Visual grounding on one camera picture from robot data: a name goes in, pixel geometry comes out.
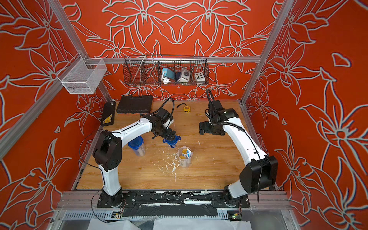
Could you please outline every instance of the plastic container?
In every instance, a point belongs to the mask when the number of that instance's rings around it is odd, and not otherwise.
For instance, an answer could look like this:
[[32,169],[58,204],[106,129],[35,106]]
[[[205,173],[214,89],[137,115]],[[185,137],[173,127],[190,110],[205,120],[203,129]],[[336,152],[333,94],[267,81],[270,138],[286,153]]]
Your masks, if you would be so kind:
[[144,141],[141,136],[134,138],[128,143],[128,146],[131,147],[134,153],[137,156],[146,155],[146,148],[144,147]]
[[[186,149],[189,149],[190,152],[191,152],[191,155],[189,158],[186,158],[185,156],[183,156],[183,150],[186,150]],[[178,150],[178,153],[177,153],[178,157],[179,157],[179,163],[180,163],[180,166],[181,167],[184,167],[184,168],[187,168],[189,167],[190,165],[190,161],[193,157],[193,152],[190,148],[188,147],[181,147],[179,150]]]
[[180,136],[175,135],[175,138],[172,141],[168,141],[167,139],[163,139],[162,142],[168,143],[171,148],[176,147],[176,143],[181,140]]
[[106,71],[103,59],[100,59],[97,65],[87,65],[83,59],[77,59],[66,75],[57,78],[71,94],[94,94]]

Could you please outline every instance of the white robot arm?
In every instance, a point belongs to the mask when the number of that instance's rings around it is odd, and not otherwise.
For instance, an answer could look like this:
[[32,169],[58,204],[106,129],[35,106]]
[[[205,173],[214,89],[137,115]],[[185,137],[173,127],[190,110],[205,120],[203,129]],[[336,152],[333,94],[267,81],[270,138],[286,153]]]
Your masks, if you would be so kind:
[[161,136],[169,141],[175,138],[175,131],[169,128],[174,122],[173,111],[170,114],[162,108],[163,105],[155,112],[143,115],[133,124],[113,132],[103,130],[100,133],[93,150],[93,156],[101,169],[104,182],[102,194],[111,207],[120,206],[123,198],[118,178],[118,165],[122,159],[122,148],[134,138],[147,132],[153,132],[155,135],[153,138]]
[[224,188],[226,203],[235,205],[243,195],[274,185],[278,162],[274,156],[267,156],[254,142],[234,109],[224,109],[220,101],[213,99],[209,90],[206,94],[209,103],[208,113],[205,114],[209,121],[199,123],[199,133],[202,135],[227,133],[238,148],[245,164],[239,180]]

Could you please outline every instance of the black wire basket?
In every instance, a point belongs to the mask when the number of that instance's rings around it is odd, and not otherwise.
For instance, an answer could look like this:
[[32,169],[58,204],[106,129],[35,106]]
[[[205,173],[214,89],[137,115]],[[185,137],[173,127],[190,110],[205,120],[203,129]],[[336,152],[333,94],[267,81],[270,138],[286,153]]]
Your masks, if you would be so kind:
[[207,85],[209,82],[207,57],[148,55],[124,56],[124,59],[127,85]]

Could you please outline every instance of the orange wall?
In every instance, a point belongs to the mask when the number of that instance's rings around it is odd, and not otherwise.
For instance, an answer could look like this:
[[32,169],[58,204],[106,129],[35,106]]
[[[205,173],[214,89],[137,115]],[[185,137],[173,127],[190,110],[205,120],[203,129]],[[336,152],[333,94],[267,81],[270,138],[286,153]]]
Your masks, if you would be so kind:
[[302,229],[367,229],[368,4],[297,0],[247,110]]
[[[91,57],[180,54],[200,56],[260,55],[280,0],[238,1],[97,1],[60,0]],[[210,65],[204,86],[127,86],[121,65],[108,65],[104,84],[114,99],[121,95],[172,96],[200,100],[204,91],[219,99],[240,99],[255,63]]]
[[[76,51],[43,0],[0,0],[0,50],[1,138]],[[46,229],[99,127],[101,96],[62,89],[0,161],[0,229]]]

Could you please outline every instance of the blue plastic cup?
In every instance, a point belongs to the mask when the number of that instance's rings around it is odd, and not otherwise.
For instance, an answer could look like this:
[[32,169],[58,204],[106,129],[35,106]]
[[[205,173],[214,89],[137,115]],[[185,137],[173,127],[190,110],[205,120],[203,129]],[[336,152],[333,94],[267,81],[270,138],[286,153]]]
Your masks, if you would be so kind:
[[131,147],[134,153],[137,156],[146,155],[146,148],[144,147],[144,141],[141,136],[134,138],[128,143],[128,146]]

